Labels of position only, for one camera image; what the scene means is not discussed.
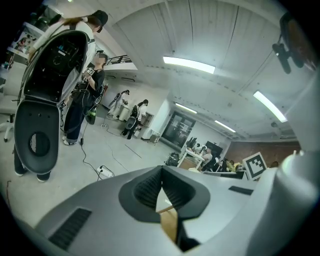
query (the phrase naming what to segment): ceiling light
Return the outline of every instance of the ceiling light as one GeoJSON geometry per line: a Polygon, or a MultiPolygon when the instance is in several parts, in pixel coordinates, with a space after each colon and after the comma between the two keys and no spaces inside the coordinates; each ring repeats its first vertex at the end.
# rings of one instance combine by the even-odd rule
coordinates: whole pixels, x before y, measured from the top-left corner
{"type": "Polygon", "coordinates": [[[264,96],[260,91],[256,91],[253,96],[258,99],[263,105],[265,105],[279,120],[281,123],[288,121],[284,114],[264,96]]]}
{"type": "Polygon", "coordinates": [[[180,65],[184,67],[193,68],[196,70],[201,70],[213,74],[215,72],[216,67],[204,64],[201,62],[197,62],[194,60],[184,59],[184,58],[175,58],[175,57],[163,57],[164,63],[180,65]]]}
{"type": "Polygon", "coordinates": [[[231,129],[230,127],[226,126],[225,124],[223,124],[223,123],[221,123],[221,122],[219,122],[219,121],[217,121],[217,120],[215,120],[215,122],[216,122],[217,124],[223,126],[224,128],[227,128],[228,130],[230,130],[230,131],[233,132],[233,133],[236,132],[235,130],[231,129]]]}
{"type": "Polygon", "coordinates": [[[197,113],[197,111],[194,111],[194,110],[192,110],[192,109],[190,109],[190,108],[188,108],[188,107],[186,107],[186,106],[182,106],[182,105],[180,105],[179,103],[176,103],[176,105],[178,106],[178,107],[180,107],[180,108],[183,108],[183,109],[185,109],[185,110],[189,110],[189,111],[191,111],[192,113],[197,113]]]}

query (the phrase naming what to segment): brick wall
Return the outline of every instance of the brick wall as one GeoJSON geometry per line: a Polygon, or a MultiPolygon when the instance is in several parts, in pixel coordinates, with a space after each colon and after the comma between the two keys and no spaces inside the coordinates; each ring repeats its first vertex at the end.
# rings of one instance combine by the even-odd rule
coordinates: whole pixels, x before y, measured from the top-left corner
{"type": "Polygon", "coordinates": [[[297,153],[300,151],[300,145],[297,141],[294,142],[231,142],[231,145],[225,154],[228,160],[233,160],[235,163],[241,162],[243,159],[260,152],[268,167],[274,161],[279,164],[294,150],[297,153]]]}

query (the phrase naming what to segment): floor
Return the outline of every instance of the floor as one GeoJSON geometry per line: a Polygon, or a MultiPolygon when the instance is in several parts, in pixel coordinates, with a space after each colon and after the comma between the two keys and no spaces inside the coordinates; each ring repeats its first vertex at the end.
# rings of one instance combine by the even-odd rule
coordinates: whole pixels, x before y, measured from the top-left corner
{"type": "MultiPolygon", "coordinates": [[[[5,122],[6,119],[6,116],[0,115],[0,123],[5,122]]],[[[124,126],[123,122],[107,118],[105,119],[107,127],[102,128],[103,122],[104,117],[97,117],[95,125],[88,124],[84,134],[83,149],[87,154],[85,160],[95,168],[105,165],[117,176],[163,165],[169,153],[173,151],[162,142],[154,145],[134,137],[127,140],[119,136],[120,129],[124,126]]],[[[80,136],[86,124],[87,122],[84,121],[80,136]]],[[[2,139],[4,132],[0,132],[0,191],[7,202],[9,199],[13,214],[32,227],[57,204],[88,184],[97,181],[94,170],[82,162],[85,155],[80,145],[66,146],[62,143],[62,139],[57,164],[47,182],[38,182],[36,175],[30,172],[22,177],[16,176],[13,132],[10,135],[11,138],[5,143],[2,139]]]]}

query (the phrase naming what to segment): door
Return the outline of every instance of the door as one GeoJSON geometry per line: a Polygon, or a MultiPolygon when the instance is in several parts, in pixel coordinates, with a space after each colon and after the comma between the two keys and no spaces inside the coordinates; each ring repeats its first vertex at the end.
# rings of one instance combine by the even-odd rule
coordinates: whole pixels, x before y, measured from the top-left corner
{"type": "Polygon", "coordinates": [[[162,137],[182,148],[195,123],[196,121],[191,118],[181,113],[174,112],[162,137]]]}

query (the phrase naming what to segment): chair leg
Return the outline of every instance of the chair leg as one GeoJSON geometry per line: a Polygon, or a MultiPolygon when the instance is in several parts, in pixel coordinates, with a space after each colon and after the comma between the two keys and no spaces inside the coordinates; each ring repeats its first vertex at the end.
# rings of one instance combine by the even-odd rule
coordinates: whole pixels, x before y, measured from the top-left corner
{"type": "Polygon", "coordinates": [[[10,130],[13,129],[13,128],[14,128],[13,123],[10,123],[10,124],[8,125],[8,127],[6,128],[5,134],[4,134],[4,139],[3,139],[4,142],[7,142],[7,141],[8,141],[9,132],[10,132],[10,130]]]}

